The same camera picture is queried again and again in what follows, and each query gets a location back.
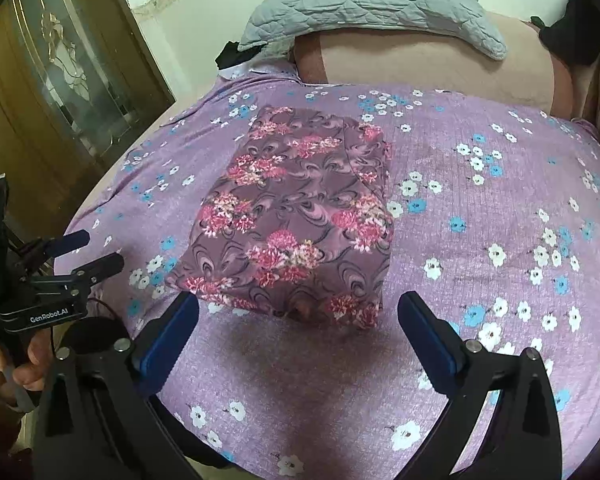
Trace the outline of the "purple floral garment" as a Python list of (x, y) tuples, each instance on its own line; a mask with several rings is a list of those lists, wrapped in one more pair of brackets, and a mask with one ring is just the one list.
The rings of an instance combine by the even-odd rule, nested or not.
[(265, 107), (166, 282), (240, 310), (374, 327), (393, 237), (390, 162), (384, 132), (367, 120)]

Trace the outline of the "wooden glass wardrobe door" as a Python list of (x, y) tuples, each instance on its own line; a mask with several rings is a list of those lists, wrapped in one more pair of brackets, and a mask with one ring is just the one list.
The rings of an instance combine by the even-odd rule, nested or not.
[(55, 236), (174, 99), (125, 0), (0, 4), (0, 174), (20, 240)]

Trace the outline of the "black garment on headboard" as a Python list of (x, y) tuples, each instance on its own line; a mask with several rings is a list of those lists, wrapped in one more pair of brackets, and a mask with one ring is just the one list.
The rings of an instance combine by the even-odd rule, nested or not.
[(543, 46), (567, 66), (589, 66), (600, 55), (600, 10), (593, 0), (567, 0), (564, 15), (553, 25), (537, 15), (530, 20)]

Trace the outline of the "grey quilted pillow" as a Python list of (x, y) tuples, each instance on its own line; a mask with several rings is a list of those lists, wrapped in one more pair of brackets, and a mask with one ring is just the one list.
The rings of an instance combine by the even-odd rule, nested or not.
[(263, 0), (238, 49), (340, 28), (409, 30), (455, 37), (501, 61), (507, 46), (479, 0)]

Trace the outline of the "black cloth by wall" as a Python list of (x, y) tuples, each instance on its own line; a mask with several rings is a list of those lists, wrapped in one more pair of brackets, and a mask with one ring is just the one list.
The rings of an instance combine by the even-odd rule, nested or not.
[(226, 70), (227, 68), (248, 62), (262, 50), (262, 46), (251, 47), (243, 51), (239, 50), (238, 47), (239, 44), (237, 41), (227, 41), (222, 51), (214, 60), (218, 70)]

